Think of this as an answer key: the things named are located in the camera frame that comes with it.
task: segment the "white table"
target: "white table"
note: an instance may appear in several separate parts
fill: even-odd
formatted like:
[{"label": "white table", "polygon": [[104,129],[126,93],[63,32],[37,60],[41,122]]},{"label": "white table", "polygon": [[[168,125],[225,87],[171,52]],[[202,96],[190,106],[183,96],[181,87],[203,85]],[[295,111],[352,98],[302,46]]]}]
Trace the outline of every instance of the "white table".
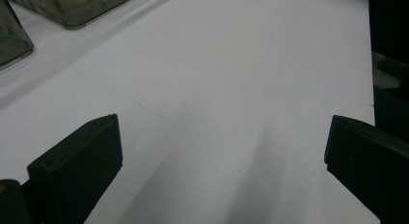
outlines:
[{"label": "white table", "polygon": [[0,178],[117,113],[123,168],[87,223],[378,223],[324,150],[373,124],[368,0],[132,0],[0,71]]}]

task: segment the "transparent container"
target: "transparent container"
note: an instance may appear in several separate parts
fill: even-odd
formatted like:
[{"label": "transparent container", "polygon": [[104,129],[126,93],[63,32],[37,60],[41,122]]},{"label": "transparent container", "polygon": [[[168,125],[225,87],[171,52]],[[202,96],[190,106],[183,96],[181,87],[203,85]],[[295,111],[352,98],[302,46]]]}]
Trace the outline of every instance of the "transparent container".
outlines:
[{"label": "transparent container", "polygon": [[61,23],[68,29],[79,29],[98,16],[127,0],[11,0],[33,12]]},{"label": "transparent container", "polygon": [[0,70],[33,52],[33,44],[7,0],[0,0]]}]

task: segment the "white surface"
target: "white surface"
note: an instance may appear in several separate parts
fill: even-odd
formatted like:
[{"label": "white surface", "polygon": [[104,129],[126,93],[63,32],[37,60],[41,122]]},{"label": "white surface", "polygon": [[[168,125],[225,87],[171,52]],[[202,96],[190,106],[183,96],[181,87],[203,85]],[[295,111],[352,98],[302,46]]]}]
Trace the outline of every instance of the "white surface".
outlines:
[{"label": "white surface", "polygon": [[36,49],[0,72],[0,178],[117,113],[87,223],[378,223],[323,161],[334,114],[373,124],[368,0],[132,0],[78,31],[14,8]]}]

